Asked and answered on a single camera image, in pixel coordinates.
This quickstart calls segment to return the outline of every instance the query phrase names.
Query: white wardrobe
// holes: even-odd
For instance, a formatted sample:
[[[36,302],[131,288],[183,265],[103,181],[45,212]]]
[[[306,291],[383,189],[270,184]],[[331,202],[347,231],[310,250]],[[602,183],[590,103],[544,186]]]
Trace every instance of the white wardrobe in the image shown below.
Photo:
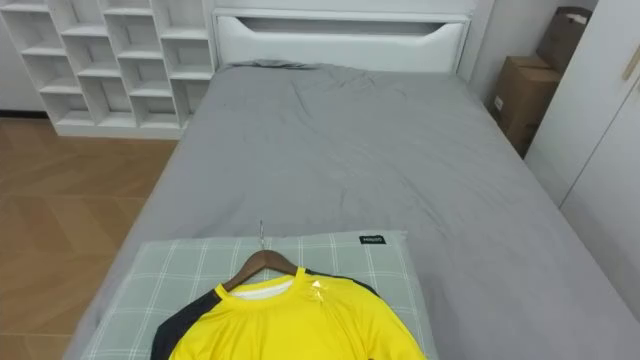
[[[525,159],[638,319],[639,16],[600,1]]]

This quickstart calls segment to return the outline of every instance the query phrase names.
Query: metal hook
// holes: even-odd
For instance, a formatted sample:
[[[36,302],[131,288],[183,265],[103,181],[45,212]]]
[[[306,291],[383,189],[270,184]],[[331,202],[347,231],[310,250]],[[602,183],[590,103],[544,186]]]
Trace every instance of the metal hook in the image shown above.
[[[264,226],[262,220],[260,220],[260,247],[264,250]]]

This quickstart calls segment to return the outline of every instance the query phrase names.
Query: stacked cardboard boxes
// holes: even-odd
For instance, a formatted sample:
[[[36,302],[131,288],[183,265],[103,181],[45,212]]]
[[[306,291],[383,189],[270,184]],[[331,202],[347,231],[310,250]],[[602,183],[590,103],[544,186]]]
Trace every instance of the stacked cardboard boxes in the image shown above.
[[[490,112],[518,153],[524,157],[591,12],[561,7],[545,33],[537,56],[510,56],[504,62]]]

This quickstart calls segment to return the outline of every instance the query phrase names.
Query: clothes hanger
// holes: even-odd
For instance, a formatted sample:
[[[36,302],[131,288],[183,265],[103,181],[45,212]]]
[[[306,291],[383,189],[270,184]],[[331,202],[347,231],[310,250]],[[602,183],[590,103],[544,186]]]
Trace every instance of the clothes hanger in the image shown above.
[[[229,292],[235,289],[236,286],[247,281],[250,277],[264,269],[276,270],[283,274],[289,275],[295,275],[298,271],[298,267],[296,265],[293,265],[279,252],[273,250],[265,250],[263,230],[264,228],[262,226],[262,220],[260,220],[260,245],[262,246],[262,250],[259,250],[251,255],[244,263],[244,265],[242,265],[240,271],[238,271],[238,273],[229,281],[222,284],[222,287],[226,291]]]

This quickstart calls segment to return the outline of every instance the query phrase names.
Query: white headboard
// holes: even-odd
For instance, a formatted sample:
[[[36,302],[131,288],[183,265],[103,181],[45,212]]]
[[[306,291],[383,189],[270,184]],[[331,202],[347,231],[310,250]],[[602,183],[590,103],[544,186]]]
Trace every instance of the white headboard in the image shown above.
[[[215,8],[220,64],[258,59],[456,72],[467,15]]]

